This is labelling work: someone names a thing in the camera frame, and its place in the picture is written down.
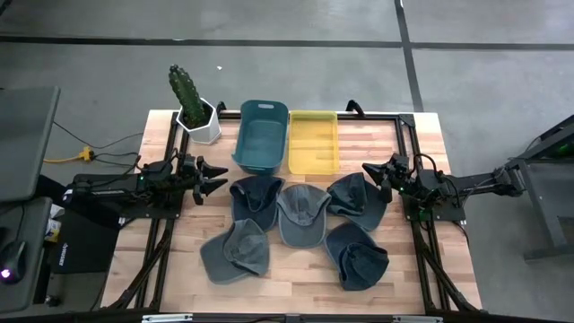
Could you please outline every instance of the cap brim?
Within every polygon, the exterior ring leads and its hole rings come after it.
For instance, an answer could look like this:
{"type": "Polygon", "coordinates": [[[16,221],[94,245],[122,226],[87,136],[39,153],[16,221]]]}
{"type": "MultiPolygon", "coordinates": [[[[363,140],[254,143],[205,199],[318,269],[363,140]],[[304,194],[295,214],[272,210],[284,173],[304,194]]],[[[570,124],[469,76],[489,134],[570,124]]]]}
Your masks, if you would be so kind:
{"type": "Polygon", "coordinates": [[[327,234],[325,238],[326,251],[337,266],[337,270],[341,270],[339,268],[339,255],[349,244],[354,242],[377,247],[369,234],[354,223],[343,223],[327,234]]]}
{"type": "Polygon", "coordinates": [[[276,199],[265,209],[253,213],[234,198],[231,204],[231,214],[233,215],[233,221],[251,219],[257,223],[261,230],[269,231],[275,225],[275,219],[277,218],[276,199]]]}
{"type": "Polygon", "coordinates": [[[322,207],[315,221],[309,226],[300,226],[289,220],[284,210],[277,206],[279,233],[289,247],[313,248],[323,241],[326,233],[326,206],[322,207]]]}
{"type": "Polygon", "coordinates": [[[367,192],[367,204],[362,215],[345,215],[345,217],[366,231],[373,231],[383,218],[383,214],[387,210],[387,203],[380,198],[378,188],[367,181],[365,181],[365,191],[367,192]]]}
{"type": "Polygon", "coordinates": [[[230,284],[249,275],[229,262],[223,255],[227,232],[208,240],[200,249],[207,277],[214,284],[230,284]]]}

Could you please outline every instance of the yellow extension cord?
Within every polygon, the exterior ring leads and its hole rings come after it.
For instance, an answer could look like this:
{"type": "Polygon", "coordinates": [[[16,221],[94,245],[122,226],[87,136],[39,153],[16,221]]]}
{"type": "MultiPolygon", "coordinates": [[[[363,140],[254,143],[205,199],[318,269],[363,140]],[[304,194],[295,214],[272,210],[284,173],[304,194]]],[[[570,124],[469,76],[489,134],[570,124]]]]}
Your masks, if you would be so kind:
{"type": "Polygon", "coordinates": [[[73,161],[81,161],[84,160],[85,162],[91,162],[91,157],[93,156],[93,150],[89,146],[83,147],[83,150],[78,153],[77,156],[71,158],[65,158],[61,160],[44,160],[46,163],[63,163],[63,162],[73,162],[73,161]]]}

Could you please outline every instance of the yellow plastic tray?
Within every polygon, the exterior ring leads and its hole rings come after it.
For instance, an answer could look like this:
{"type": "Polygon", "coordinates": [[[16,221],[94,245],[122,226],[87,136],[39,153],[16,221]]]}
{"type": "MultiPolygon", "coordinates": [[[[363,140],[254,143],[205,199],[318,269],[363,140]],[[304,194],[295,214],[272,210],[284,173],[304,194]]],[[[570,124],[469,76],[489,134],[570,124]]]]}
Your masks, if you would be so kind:
{"type": "Polygon", "coordinates": [[[289,170],[299,175],[332,175],[339,171],[339,137],[335,112],[291,112],[289,170]]]}

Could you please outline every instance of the cactus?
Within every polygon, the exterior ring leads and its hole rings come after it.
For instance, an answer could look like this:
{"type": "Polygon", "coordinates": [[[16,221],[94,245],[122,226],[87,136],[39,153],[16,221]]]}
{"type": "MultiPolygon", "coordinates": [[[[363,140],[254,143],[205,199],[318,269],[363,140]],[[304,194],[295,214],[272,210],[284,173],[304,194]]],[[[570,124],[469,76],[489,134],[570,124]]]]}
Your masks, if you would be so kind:
{"type": "Polygon", "coordinates": [[[171,89],[178,97],[183,107],[184,122],[187,127],[194,129],[207,124],[210,116],[205,114],[204,105],[199,99],[196,86],[183,68],[172,65],[170,67],[171,89]]]}

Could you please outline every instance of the black desk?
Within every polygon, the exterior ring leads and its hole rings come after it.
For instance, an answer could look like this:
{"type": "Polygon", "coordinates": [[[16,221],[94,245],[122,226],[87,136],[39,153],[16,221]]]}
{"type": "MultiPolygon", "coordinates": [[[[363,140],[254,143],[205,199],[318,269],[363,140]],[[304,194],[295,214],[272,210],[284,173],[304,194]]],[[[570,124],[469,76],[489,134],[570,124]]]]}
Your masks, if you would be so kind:
{"type": "Polygon", "coordinates": [[[0,203],[30,199],[60,96],[56,87],[0,91],[0,203]]]}
{"type": "Polygon", "coordinates": [[[3,248],[16,237],[18,224],[22,218],[19,240],[28,244],[26,250],[26,274],[17,284],[0,283],[0,313],[24,310],[31,305],[38,281],[40,261],[43,256],[44,234],[50,216],[52,202],[49,198],[40,197],[24,202],[22,208],[14,207],[6,214],[0,215],[0,227],[8,228],[0,248],[3,248]]]}

